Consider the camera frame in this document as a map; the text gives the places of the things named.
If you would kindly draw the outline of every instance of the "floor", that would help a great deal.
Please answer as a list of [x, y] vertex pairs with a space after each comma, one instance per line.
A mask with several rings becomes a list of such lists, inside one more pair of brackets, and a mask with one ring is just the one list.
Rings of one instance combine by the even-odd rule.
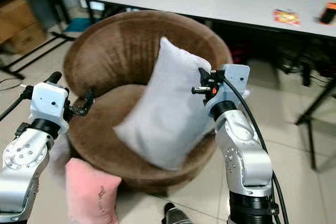
[[[62, 70], [62, 62], [71, 43], [52, 51], [23, 71], [24, 84], [45, 80], [53, 71]], [[305, 127], [295, 119], [321, 91], [321, 82], [303, 87], [297, 75], [285, 75], [269, 64], [252, 61], [248, 98], [260, 129], [267, 140], [270, 157], [285, 197], [290, 223], [332, 224], [336, 211], [336, 99], [330, 98], [315, 115], [314, 137], [318, 172], [310, 169]], [[6, 75], [0, 73], [0, 80]], [[66, 85], [64, 78], [61, 84]], [[19, 95], [17, 87], [0, 92], [0, 111]], [[76, 96], [71, 93], [73, 101]], [[29, 101], [23, 102], [0, 122], [0, 150], [12, 140], [17, 126], [27, 122]], [[117, 212], [121, 224], [161, 223], [163, 207], [174, 202], [195, 224], [224, 224], [229, 215], [228, 189], [223, 157], [216, 151], [203, 171], [184, 188], [167, 197], [144, 193], [118, 195]], [[46, 170], [40, 179], [40, 192], [29, 223], [67, 223], [66, 192]]]

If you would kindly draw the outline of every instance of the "brown wicker chair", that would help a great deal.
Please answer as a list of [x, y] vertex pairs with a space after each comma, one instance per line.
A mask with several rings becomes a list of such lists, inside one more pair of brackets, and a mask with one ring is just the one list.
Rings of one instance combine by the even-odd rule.
[[224, 42], [206, 26], [172, 13], [139, 11], [107, 18], [84, 32], [64, 63], [71, 90], [82, 102], [95, 89], [96, 102], [86, 117], [74, 117], [69, 140], [93, 166], [149, 193], [174, 190], [192, 180], [215, 150], [214, 134], [189, 154], [179, 172], [156, 168], [128, 149], [112, 130], [141, 97], [159, 53], [160, 38], [210, 62], [213, 69], [232, 61]]

